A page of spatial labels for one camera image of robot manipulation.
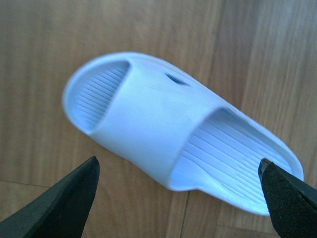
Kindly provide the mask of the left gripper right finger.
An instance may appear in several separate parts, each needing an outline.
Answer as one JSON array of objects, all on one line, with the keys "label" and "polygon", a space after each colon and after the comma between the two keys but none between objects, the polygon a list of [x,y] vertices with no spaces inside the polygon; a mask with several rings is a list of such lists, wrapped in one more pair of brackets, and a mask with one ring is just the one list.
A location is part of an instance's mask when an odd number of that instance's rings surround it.
[{"label": "left gripper right finger", "polygon": [[317,190],[267,158],[258,175],[272,225],[281,238],[317,236]]}]

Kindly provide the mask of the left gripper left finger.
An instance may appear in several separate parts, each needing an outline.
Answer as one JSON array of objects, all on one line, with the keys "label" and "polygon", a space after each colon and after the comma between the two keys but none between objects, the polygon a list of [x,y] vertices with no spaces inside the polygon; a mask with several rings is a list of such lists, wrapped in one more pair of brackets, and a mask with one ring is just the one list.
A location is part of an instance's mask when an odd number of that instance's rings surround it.
[{"label": "left gripper left finger", "polygon": [[2,238],[80,238],[96,196],[100,164],[82,163],[0,223]]}]

